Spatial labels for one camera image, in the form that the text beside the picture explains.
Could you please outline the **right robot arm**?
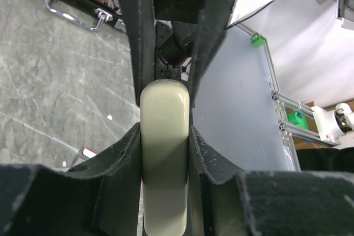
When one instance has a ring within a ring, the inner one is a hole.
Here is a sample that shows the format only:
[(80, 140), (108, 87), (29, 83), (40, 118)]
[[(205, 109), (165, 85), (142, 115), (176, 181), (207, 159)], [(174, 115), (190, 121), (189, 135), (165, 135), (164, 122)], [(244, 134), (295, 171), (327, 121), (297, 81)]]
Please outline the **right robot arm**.
[(119, 0), (131, 50), (135, 99), (191, 59), (186, 81), (195, 97), (200, 80), (236, 21), (274, 0)]

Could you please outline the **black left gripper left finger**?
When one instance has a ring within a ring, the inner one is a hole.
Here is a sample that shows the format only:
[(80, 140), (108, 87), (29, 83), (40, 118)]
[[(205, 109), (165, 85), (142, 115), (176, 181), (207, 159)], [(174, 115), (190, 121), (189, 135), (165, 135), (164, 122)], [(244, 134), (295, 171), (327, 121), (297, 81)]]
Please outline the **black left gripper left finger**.
[(70, 168), (1, 166), (2, 235), (136, 235), (140, 125)]

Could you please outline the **beige green stapler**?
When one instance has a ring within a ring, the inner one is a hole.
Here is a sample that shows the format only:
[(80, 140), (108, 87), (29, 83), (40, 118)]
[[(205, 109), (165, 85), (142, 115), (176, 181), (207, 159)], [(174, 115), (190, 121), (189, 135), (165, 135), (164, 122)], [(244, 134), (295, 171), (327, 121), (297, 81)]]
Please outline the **beige green stapler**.
[(151, 82), (140, 97), (142, 197), (148, 235), (183, 235), (187, 224), (190, 97), (178, 81)]

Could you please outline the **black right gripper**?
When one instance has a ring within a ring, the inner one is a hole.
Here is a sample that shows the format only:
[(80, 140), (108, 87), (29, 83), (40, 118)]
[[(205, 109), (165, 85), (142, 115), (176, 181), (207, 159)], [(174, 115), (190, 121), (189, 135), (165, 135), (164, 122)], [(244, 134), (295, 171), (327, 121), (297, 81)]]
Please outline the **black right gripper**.
[(136, 104), (140, 105), (143, 89), (154, 78), (180, 81), (191, 63), (193, 106), (201, 78), (225, 39), (235, 0), (119, 0), (119, 3), (131, 50)]

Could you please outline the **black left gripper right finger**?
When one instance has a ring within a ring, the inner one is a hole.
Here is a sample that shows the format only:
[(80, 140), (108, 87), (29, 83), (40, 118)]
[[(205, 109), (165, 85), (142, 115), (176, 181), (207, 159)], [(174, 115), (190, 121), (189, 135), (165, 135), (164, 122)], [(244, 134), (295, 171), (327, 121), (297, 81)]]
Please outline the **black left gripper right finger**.
[(353, 174), (245, 171), (189, 130), (189, 235), (352, 235)]

